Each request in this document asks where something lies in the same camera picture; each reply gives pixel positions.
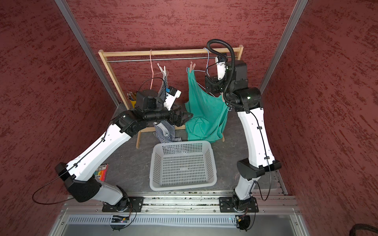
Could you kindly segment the green tank top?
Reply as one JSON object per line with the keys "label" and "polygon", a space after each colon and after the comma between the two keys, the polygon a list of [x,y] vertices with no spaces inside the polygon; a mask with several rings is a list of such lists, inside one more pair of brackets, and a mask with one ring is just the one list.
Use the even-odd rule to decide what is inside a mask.
{"label": "green tank top", "polygon": [[185,103],[187,112],[193,117],[186,122],[189,141],[213,143],[223,138],[227,123],[228,108],[222,97],[213,97],[197,84],[195,72],[187,68],[189,100]]}

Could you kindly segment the light blue wire hanger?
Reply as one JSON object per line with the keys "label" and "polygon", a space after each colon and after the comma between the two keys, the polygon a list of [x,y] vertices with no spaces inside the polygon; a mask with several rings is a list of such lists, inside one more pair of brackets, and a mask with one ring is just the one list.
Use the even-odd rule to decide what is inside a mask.
{"label": "light blue wire hanger", "polygon": [[[195,72],[203,72],[205,73],[205,76],[209,76],[209,72],[208,72],[208,66],[209,66],[209,61],[210,61],[210,51],[204,47],[203,50],[206,50],[207,52],[207,62],[206,62],[206,68],[204,70],[194,70]],[[186,68],[186,72],[189,74],[189,67]],[[211,92],[206,92],[206,88],[200,84],[199,82],[197,82],[197,85],[205,92],[207,93],[208,95],[212,96],[212,97],[216,97],[213,93]]]}

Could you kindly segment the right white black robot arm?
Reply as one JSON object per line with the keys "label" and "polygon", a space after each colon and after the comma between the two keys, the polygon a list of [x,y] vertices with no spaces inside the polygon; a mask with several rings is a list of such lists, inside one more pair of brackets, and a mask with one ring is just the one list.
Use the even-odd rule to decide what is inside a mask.
{"label": "right white black robot arm", "polygon": [[215,63],[218,75],[205,77],[206,89],[220,93],[226,106],[236,111],[248,146],[248,157],[237,162],[240,174],[238,185],[233,196],[222,202],[221,208],[246,212],[254,207],[252,191],[259,178],[281,169],[282,164],[271,151],[265,129],[261,92],[256,87],[249,87],[247,64],[236,59],[234,49],[223,40],[211,39],[206,48],[218,58]]}

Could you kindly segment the pink clothespin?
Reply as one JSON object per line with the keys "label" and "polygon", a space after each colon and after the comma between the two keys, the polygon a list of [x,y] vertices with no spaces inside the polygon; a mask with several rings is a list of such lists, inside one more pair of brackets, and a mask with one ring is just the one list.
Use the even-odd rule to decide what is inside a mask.
{"label": "pink clothespin", "polygon": [[190,63],[190,67],[189,67],[189,73],[191,73],[192,71],[194,71],[194,69],[195,69],[195,66],[196,66],[196,64],[195,64],[195,63],[193,63],[193,62],[191,62],[191,63]]}

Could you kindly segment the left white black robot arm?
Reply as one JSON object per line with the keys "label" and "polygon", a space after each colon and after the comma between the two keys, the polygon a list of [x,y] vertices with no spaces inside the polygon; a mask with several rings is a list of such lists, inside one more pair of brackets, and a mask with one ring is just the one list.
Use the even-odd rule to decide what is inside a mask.
{"label": "left white black robot arm", "polygon": [[69,163],[59,163],[55,170],[67,191],[79,203],[98,200],[124,210],[130,203],[121,188],[95,178],[95,170],[121,145],[153,123],[167,121],[182,126],[193,114],[180,108],[168,109],[158,92],[138,91],[133,109],[121,112],[107,130],[89,148]]}

